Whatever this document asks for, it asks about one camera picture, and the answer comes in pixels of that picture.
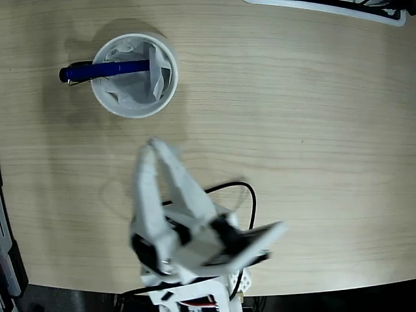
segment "blue pen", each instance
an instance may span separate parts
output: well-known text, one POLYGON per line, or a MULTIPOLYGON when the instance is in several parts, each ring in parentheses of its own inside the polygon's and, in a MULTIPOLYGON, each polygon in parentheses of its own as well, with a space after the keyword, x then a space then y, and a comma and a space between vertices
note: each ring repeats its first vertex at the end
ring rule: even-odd
POLYGON ((63 83, 83 82, 98 77, 110 77, 122 73, 146 72, 150 70, 149 60, 132 60, 129 62, 106 62, 91 64, 78 62, 59 71, 59 79, 63 83))

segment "black cable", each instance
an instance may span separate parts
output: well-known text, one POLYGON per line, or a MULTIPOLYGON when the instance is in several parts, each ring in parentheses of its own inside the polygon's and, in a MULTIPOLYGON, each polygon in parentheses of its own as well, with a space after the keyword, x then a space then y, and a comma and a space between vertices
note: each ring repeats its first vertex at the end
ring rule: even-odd
POLYGON ((263 312, 263 311, 265 310, 265 307, 266 307, 266 300, 267 300, 267 297, 266 297, 266 296, 264 296, 264 297, 263 297, 263 301, 262 301, 261 308, 259 309, 259 312, 263 312))
MULTIPOLYGON (((217 190, 225 189, 227 187, 236 187, 236 186, 246 187, 250 191, 250 194, 252 195, 252 201, 253 201, 252 202, 252 215, 251 215, 251 218, 250 218, 250 224, 248 226, 248 229, 252 229, 254 227, 255 212, 257 210, 257 199, 255 197, 254 189, 250 184, 248 184, 246 182, 243 182, 243 181, 234 181, 234 182, 224 183, 224 184, 221 184, 221 185, 216 186, 216 187, 208 188, 207 190, 205 190, 205 192, 207 194, 209 194, 209 193, 215 192, 217 190)), ((162 205, 163 206, 170 205, 171 203, 172 203, 172 201, 168 200, 168 201, 162 202, 162 205)), ((217 276, 208 277, 208 278, 197 278, 193 282, 191 282, 190 284, 195 284, 195 283, 199 283, 201 281, 211 280, 213 278, 217 278, 217 276)), ((237 283, 235 284, 233 292, 229 296, 230 301, 232 299, 234 299, 235 295, 237 294, 237 291, 238 291, 239 286, 240 286, 241 279, 242 279, 242 270, 240 271, 240 274, 237 278, 237 283)), ((180 283, 175 283, 175 284, 161 283, 161 284, 156 285, 156 286, 149 286, 149 287, 132 289, 130 291, 123 292, 121 295, 122 296, 130 296, 130 295, 133 295, 133 294, 148 293, 150 291, 163 291, 165 289, 175 288, 175 287, 179 287, 179 286, 183 286, 183 285, 180 284, 180 283)))
POLYGON ((259 304, 258 297, 253 297, 252 312, 256 312, 257 311, 258 304, 259 304))

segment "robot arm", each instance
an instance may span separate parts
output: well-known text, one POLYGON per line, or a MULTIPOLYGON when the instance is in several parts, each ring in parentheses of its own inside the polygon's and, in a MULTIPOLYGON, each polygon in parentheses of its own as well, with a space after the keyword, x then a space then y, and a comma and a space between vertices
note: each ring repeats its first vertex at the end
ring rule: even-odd
POLYGON ((142 263, 143 282, 180 285, 169 288, 169 293, 150 292, 153 303, 162 305, 161 311, 178 311, 176 302, 210 294, 222 312, 236 311, 236 306, 240 310, 238 302, 228 302, 231 276, 267 258, 265 250, 285 231, 283 222, 241 231, 235 213, 213 203, 169 146, 157 138, 141 149, 133 186, 130 239, 142 263), (161 205, 157 186, 157 161, 172 198, 166 206, 161 205), (188 285, 200 277, 206 278, 188 285))

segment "wooden table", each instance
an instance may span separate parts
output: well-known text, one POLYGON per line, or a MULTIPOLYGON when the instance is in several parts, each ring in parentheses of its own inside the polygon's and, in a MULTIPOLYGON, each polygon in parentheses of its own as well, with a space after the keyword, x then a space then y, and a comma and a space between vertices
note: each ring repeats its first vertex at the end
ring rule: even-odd
MULTIPOLYGON (((0 165, 31 283, 142 285, 127 240, 131 174, 153 135, 204 187, 250 182, 257 225, 288 223, 248 294, 416 278, 416 19, 395 28, 241 0, 0 7, 0 165), (138 31, 179 53, 177 94, 160 113, 119 118, 89 84, 59 82, 61 67, 138 31)), ((249 196, 214 199, 247 226, 249 196)))

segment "white cup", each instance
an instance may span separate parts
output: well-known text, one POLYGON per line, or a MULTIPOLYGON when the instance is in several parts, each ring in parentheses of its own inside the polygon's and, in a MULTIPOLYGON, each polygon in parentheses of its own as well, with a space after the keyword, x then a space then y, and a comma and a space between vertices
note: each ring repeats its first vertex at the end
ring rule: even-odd
POLYGON ((91 87, 94 95, 97 100, 107 109, 109 112, 112 112, 115 115, 126 117, 126 118, 145 118, 156 114, 163 107, 167 106, 169 101, 174 96, 174 93, 177 88, 177 82, 179 79, 179 68, 177 64, 177 54, 175 49, 170 44, 170 42, 163 36, 150 32, 140 32, 134 34, 123 34, 118 36, 110 41, 108 41, 103 47, 97 52, 96 56, 93 59, 93 64, 102 63, 105 61, 105 57, 108 53, 114 49, 117 44, 129 37, 142 38, 147 42, 151 42, 159 47, 168 57, 168 60, 172 66, 172 77, 170 79, 169 87, 166 89, 166 92, 161 96, 161 98, 152 104, 149 105, 138 105, 137 107, 125 107, 118 103, 118 100, 110 93, 104 91, 101 84, 101 80, 104 78, 96 78, 91 80, 91 87))

